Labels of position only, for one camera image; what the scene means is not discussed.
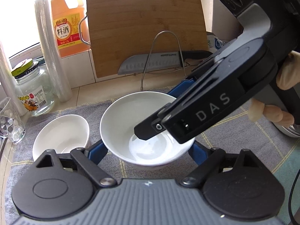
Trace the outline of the gloved right hand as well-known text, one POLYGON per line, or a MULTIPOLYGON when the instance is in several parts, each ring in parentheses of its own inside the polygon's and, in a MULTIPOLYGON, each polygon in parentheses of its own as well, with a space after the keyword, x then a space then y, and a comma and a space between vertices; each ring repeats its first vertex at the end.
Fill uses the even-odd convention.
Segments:
MULTIPOLYGON (((276 77, 276 84, 281 90, 291 89, 299 83, 299 52, 291 51, 288 59, 281 67, 276 77)), ((266 105, 256 99, 251 99, 248 118, 255 122, 264 116, 267 120, 288 128, 294 124, 292 114, 281 110, 275 105, 266 105)))

